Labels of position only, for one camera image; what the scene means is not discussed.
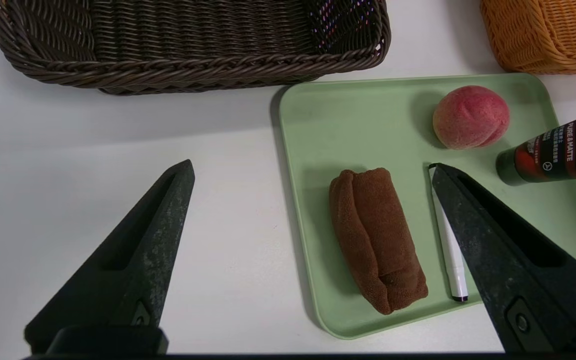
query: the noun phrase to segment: pink peach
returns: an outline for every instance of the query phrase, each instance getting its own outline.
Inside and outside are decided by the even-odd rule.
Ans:
[[[432,127],[448,149],[481,148],[498,141],[510,125],[510,110],[496,92],[464,86],[442,98],[434,110]]]

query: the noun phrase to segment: white table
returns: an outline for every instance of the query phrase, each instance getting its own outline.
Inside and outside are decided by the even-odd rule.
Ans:
[[[385,62],[322,80],[500,73],[478,4],[390,1]],[[576,76],[541,79],[560,120],[576,119]],[[116,97],[30,80],[0,51],[0,359],[28,354],[28,321],[186,158],[196,184],[160,324],[171,353],[501,351],[482,305],[354,341],[318,328],[278,89]]]

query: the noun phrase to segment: brown towel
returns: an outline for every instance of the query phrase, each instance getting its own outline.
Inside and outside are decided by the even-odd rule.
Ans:
[[[382,314],[428,296],[391,173],[344,170],[330,184],[334,233],[363,297]]]

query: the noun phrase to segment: wicker basket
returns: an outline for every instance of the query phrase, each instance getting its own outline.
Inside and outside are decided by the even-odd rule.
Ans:
[[[481,12],[504,69],[576,74],[576,0],[482,0]]]
[[[110,94],[295,84],[368,69],[385,0],[0,0],[0,48],[49,84]]]

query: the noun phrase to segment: marker pen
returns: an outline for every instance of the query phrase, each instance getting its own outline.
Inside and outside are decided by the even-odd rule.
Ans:
[[[444,208],[439,202],[437,193],[432,186],[435,167],[428,168],[430,173],[430,189],[432,189],[432,202],[434,202],[434,213],[439,227],[439,237],[441,238],[441,249],[443,250],[443,262],[445,263],[448,282],[450,283],[450,293],[452,300],[458,302],[468,301],[468,287],[466,286],[466,271],[464,270],[464,258],[462,250],[459,248],[453,228],[448,222],[448,217]]]

